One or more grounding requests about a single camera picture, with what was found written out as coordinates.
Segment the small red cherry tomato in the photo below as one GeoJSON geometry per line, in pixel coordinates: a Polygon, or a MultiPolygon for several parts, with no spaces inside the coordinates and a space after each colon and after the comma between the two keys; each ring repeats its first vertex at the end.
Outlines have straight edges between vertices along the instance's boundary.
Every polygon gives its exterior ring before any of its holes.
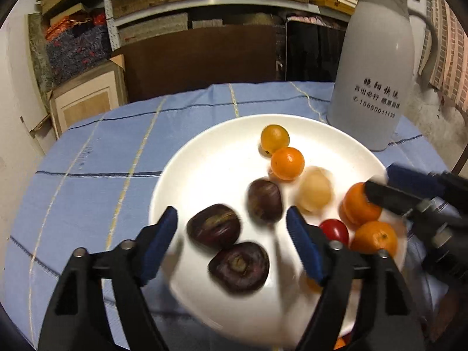
{"type": "Polygon", "coordinates": [[[330,241],[338,241],[349,246],[350,237],[347,226],[339,219],[326,219],[320,225],[320,229],[330,241]]]}

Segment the orange mandarin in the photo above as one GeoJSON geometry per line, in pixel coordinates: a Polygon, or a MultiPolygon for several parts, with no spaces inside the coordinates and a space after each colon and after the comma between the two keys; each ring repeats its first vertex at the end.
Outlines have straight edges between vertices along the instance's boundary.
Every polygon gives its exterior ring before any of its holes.
{"type": "Polygon", "coordinates": [[[379,206],[367,199],[363,182],[354,184],[347,191],[343,198],[343,210],[347,219],[355,227],[378,220],[382,212],[379,206]]]}
{"type": "Polygon", "coordinates": [[[350,249],[361,254],[376,254],[379,250],[386,250],[395,257],[398,251],[398,236],[390,224],[370,221],[355,232],[350,249]]]}

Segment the pale peeled fruit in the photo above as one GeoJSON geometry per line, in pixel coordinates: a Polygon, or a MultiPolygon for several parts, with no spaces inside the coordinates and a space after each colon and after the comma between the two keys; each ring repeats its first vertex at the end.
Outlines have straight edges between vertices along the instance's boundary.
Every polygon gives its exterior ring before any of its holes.
{"type": "Polygon", "coordinates": [[[302,175],[296,197],[297,205],[305,211],[326,208],[334,197],[331,174],[320,167],[310,167],[302,175]]]}

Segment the dark brown chestnut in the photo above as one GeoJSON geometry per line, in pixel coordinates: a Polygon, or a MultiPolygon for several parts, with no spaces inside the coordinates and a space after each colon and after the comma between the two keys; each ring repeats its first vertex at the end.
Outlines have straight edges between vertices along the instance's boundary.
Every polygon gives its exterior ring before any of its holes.
{"type": "Polygon", "coordinates": [[[244,295],[266,282],[270,259],[256,242],[240,242],[220,250],[208,264],[211,277],[228,293],[244,295]]]}
{"type": "Polygon", "coordinates": [[[224,204],[214,204],[194,215],[186,225],[189,238],[199,246],[221,250],[240,236],[241,222],[236,212],[224,204]]]}
{"type": "Polygon", "coordinates": [[[265,178],[259,178],[247,190],[247,211],[258,224],[270,225],[282,218],[283,203],[279,186],[265,178]]]}

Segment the small orange kumquat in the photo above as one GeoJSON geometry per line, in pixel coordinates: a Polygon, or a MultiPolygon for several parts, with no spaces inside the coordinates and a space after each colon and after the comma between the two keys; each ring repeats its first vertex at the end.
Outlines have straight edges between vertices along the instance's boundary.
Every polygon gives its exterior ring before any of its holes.
{"type": "Polygon", "coordinates": [[[293,181],[304,170],[304,156],[293,147],[280,148],[271,157],[271,171],[282,181],[293,181]]]}

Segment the yellow-orange kumquat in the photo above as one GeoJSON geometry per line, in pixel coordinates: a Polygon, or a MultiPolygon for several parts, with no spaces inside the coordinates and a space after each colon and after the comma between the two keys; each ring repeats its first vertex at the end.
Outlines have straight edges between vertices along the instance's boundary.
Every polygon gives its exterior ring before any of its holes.
{"type": "Polygon", "coordinates": [[[290,136],[284,127],[270,124],[262,130],[260,146],[265,154],[272,155],[278,149],[288,147],[289,144],[290,136]]]}

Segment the large orange fruit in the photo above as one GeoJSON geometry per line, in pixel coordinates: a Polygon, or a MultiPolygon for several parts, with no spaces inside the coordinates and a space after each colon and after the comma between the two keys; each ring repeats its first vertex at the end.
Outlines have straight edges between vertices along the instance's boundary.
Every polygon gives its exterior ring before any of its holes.
{"type": "Polygon", "coordinates": [[[323,288],[303,270],[300,276],[301,289],[307,294],[320,295],[323,288]]]}

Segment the white thermos jug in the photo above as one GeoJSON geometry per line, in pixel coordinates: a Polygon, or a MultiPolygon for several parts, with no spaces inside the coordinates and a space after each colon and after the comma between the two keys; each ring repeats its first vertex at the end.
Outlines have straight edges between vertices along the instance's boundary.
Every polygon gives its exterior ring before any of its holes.
{"type": "Polygon", "coordinates": [[[359,0],[345,32],[327,119],[371,151],[387,148],[407,104],[415,58],[411,17],[431,33],[421,73],[428,84],[439,50],[436,28],[408,0],[359,0]]]}

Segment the patterned beige curtain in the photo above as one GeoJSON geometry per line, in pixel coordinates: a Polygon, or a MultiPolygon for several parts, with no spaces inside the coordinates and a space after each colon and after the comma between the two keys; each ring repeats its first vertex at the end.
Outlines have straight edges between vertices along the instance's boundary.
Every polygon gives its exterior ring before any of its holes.
{"type": "Polygon", "coordinates": [[[467,34],[446,0],[426,0],[439,48],[427,85],[467,113],[467,34]]]}

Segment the white round plate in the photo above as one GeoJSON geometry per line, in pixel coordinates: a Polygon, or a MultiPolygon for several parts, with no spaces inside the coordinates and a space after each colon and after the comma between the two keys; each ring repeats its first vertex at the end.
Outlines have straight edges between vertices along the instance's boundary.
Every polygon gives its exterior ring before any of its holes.
{"type": "Polygon", "coordinates": [[[292,348],[320,296],[306,282],[285,222],[260,226],[247,213],[250,183],[270,171],[270,160],[259,151],[260,134],[268,124],[289,132],[292,147],[302,152],[307,167],[329,173],[334,197],[322,211],[305,215],[309,224],[338,217],[343,197],[355,183],[386,179],[386,168],[373,153],[331,126],[301,116],[245,116],[205,130],[172,157],[154,189],[148,219],[156,222],[170,206],[177,210],[178,228],[162,270],[172,294],[189,313],[226,337],[292,348]],[[266,250],[271,266],[260,290],[234,295],[209,275],[214,254],[189,239],[186,224],[212,204],[231,207],[242,224],[240,240],[257,242],[266,250]]]}

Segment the light wooden framed panel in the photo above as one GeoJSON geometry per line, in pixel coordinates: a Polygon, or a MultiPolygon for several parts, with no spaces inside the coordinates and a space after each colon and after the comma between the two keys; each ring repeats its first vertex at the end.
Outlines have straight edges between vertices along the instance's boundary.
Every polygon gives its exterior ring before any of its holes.
{"type": "Polygon", "coordinates": [[[51,122],[56,137],[73,124],[127,103],[125,57],[118,55],[49,93],[51,122]]]}

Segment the dark brown wooden board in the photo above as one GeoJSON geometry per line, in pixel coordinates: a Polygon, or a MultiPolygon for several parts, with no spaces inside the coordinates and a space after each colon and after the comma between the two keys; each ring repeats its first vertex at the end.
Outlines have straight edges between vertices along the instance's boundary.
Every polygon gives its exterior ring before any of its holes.
{"type": "Polygon", "coordinates": [[[189,29],[126,44],[113,55],[124,56],[130,102],[277,79],[276,32],[269,25],[189,29]]]}

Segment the white metal shelf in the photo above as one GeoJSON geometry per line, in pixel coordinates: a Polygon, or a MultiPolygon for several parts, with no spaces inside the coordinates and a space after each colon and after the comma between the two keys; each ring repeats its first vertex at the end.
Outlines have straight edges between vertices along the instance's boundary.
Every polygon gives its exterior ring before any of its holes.
{"type": "Polygon", "coordinates": [[[349,22],[351,16],[326,6],[317,6],[311,3],[294,2],[291,0],[182,0],[178,2],[168,2],[162,5],[153,6],[146,10],[131,13],[122,18],[117,18],[113,13],[112,0],[103,0],[106,13],[106,24],[109,34],[111,48],[116,51],[121,47],[121,39],[118,29],[124,25],[145,18],[150,18],[162,13],[170,13],[178,10],[187,10],[203,6],[222,5],[248,5],[248,6],[273,6],[277,8],[296,10],[307,13],[319,14],[328,18],[349,22]]]}

